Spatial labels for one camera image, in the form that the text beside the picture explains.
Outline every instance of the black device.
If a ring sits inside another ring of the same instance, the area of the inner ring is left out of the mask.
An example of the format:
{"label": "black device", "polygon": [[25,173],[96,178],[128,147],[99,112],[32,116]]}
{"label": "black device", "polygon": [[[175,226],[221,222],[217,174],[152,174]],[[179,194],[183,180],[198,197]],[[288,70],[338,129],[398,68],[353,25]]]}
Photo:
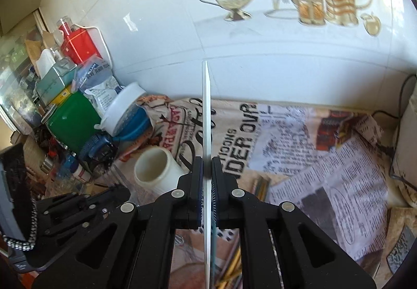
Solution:
{"label": "black device", "polygon": [[[292,203],[274,206],[239,189],[236,179],[222,172],[218,157],[211,167],[216,226],[239,229],[244,288],[280,289],[281,280],[286,289],[375,288],[372,278]],[[200,226],[201,189],[197,157],[177,189],[145,206],[123,204],[41,273],[33,289],[58,284],[62,289],[167,288],[175,229]]]}
{"label": "black device", "polygon": [[0,152],[0,232],[9,264],[18,272],[45,270],[115,208],[130,192],[115,185],[95,195],[66,195],[35,202],[30,197],[23,145]]}

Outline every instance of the white tiled wall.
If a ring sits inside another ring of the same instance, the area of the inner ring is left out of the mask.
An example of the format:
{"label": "white tiled wall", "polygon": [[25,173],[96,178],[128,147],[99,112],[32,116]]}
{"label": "white tiled wall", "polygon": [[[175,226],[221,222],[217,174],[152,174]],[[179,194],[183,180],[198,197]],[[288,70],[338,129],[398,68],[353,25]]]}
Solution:
{"label": "white tiled wall", "polygon": [[[51,30],[64,15],[100,27],[116,77],[138,81],[149,93],[200,95],[207,59],[214,97],[397,111],[401,83],[417,70],[410,0],[372,0],[357,11],[353,27],[266,17],[272,7],[272,0],[252,0],[243,8],[251,19],[227,22],[228,11],[199,0],[42,0],[40,6]],[[281,7],[297,15],[294,6]],[[380,19],[378,36],[366,32],[362,13]]]}

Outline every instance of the white cup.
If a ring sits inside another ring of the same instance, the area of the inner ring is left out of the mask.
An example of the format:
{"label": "white cup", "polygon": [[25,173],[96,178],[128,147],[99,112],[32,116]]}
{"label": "white cup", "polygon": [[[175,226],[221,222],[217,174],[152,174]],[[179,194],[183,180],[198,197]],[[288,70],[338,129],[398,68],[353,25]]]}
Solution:
{"label": "white cup", "polygon": [[171,153],[162,147],[150,147],[135,163],[135,182],[162,195],[177,188],[178,179],[186,174]]}

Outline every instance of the black cable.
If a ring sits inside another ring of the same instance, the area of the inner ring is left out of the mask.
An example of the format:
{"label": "black cable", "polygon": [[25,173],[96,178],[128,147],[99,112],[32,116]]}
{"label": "black cable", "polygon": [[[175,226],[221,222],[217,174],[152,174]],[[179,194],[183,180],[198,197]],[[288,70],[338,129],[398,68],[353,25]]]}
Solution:
{"label": "black cable", "polygon": [[404,80],[404,82],[401,85],[401,90],[400,90],[400,99],[398,101],[398,126],[397,126],[397,136],[395,138],[395,145],[394,145],[394,153],[391,157],[391,164],[389,165],[389,176],[393,179],[393,180],[397,180],[400,182],[403,182],[405,185],[409,186],[410,188],[412,188],[415,192],[417,192],[417,187],[415,187],[414,185],[412,185],[409,181],[407,181],[405,178],[403,178],[402,176],[397,176],[393,173],[393,165],[394,165],[394,157],[395,157],[395,153],[397,152],[397,146],[398,146],[398,140],[400,138],[400,127],[401,127],[401,118],[403,116],[402,111],[401,111],[401,105],[402,105],[402,93],[404,92],[404,88],[405,85],[407,84],[407,82],[412,78],[416,78],[417,76],[414,74],[408,75],[407,78]]}
{"label": "black cable", "polygon": [[392,117],[392,118],[395,118],[395,119],[398,119],[398,117],[397,116],[395,116],[395,115],[392,115],[392,114],[390,114],[389,112],[386,112],[385,110],[376,110],[376,111],[374,111],[373,113],[372,113],[372,117],[374,117],[376,114],[385,114],[385,115],[387,115],[387,116],[389,116],[389,117]]}

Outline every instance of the red box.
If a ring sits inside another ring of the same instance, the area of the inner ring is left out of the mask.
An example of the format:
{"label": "red box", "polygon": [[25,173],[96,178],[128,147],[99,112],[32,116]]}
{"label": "red box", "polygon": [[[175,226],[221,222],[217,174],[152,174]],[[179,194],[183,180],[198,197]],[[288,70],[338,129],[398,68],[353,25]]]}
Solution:
{"label": "red box", "polygon": [[64,55],[70,57],[75,64],[81,64],[92,55],[102,58],[86,29],[71,32],[61,45]]}

